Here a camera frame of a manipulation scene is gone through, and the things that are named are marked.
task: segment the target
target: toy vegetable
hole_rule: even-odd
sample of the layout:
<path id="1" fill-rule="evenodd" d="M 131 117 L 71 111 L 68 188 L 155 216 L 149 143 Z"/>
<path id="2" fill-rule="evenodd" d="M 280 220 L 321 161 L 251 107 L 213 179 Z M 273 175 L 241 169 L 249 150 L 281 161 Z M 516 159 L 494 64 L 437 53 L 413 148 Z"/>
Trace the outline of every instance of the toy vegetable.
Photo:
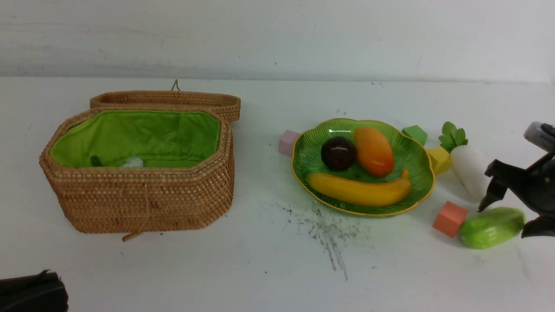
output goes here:
<path id="1" fill-rule="evenodd" d="M 465 130 L 446 122 L 441 130 L 441 146 L 451 153 L 451 167 L 472 198 L 479 202 L 486 195 L 490 178 L 484 175 L 489 162 L 476 147 L 468 145 Z"/>

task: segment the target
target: pink block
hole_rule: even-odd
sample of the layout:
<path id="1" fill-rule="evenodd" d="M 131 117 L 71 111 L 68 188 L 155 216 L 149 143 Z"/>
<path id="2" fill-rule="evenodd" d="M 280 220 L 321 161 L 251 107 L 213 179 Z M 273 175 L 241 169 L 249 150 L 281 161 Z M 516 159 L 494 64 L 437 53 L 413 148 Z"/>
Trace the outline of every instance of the pink block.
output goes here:
<path id="1" fill-rule="evenodd" d="M 293 145 L 300 136 L 299 133 L 287 130 L 279 139 L 279 152 L 285 156 L 293 155 Z"/>

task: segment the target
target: wooden block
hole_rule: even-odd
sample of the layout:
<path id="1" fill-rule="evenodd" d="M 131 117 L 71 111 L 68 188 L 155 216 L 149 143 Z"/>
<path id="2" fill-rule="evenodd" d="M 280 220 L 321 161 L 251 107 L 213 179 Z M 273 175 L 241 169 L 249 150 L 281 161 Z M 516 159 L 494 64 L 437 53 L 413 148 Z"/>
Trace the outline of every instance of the wooden block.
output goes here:
<path id="1" fill-rule="evenodd" d="M 432 159 L 432 167 L 435 174 L 442 174 L 451 167 L 451 156 L 443 147 L 438 146 L 429 149 L 428 155 Z"/>
<path id="2" fill-rule="evenodd" d="M 293 155 L 293 146 L 299 136 L 299 133 L 290 130 L 285 131 L 279 139 L 279 152 L 285 156 L 291 157 Z"/>
<path id="3" fill-rule="evenodd" d="M 426 144 L 428 134 L 417 125 L 406 127 L 401 132 L 422 145 Z"/>
<path id="4" fill-rule="evenodd" d="M 467 214 L 468 210 L 465 208 L 447 202 L 437 215 L 436 221 L 433 223 L 433 228 L 453 238 L 457 235 Z"/>

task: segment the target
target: toy cucumber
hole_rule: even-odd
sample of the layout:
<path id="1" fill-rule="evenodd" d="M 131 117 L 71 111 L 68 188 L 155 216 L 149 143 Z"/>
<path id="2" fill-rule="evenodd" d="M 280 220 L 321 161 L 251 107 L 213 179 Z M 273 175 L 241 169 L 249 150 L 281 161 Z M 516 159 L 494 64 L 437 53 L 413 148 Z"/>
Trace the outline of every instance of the toy cucumber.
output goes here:
<path id="1" fill-rule="evenodd" d="M 520 233 L 526 218 L 515 208 L 498 207 L 467 219 L 461 227 L 464 245 L 474 249 L 487 249 L 504 243 Z"/>

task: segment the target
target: black object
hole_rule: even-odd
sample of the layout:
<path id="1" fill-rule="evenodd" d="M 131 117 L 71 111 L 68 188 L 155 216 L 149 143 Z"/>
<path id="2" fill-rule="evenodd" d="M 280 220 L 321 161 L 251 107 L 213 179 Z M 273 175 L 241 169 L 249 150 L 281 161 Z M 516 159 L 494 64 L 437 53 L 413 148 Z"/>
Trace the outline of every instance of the black object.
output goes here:
<path id="1" fill-rule="evenodd" d="M 93 167 L 104 167 L 104 165 L 100 161 L 100 158 L 98 158 L 98 156 L 96 155 L 90 157 L 90 165 Z"/>
<path id="2" fill-rule="evenodd" d="M 0 280 L 0 312 L 67 312 L 68 294 L 56 273 Z"/>
<path id="3" fill-rule="evenodd" d="M 542 124 L 542 130 L 555 138 L 555 128 Z M 524 225 L 521 237 L 555 237 L 555 148 L 527 169 L 508 165 L 495 159 L 485 175 L 492 177 L 486 196 L 480 202 L 482 212 L 494 202 L 503 199 L 510 189 L 539 217 Z"/>
<path id="4" fill-rule="evenodd" d="M 332 137 L 320 149 L 322 162 L 333 171 L 349 169 L 356 160 L 356 148 L 345 137 Z"/>

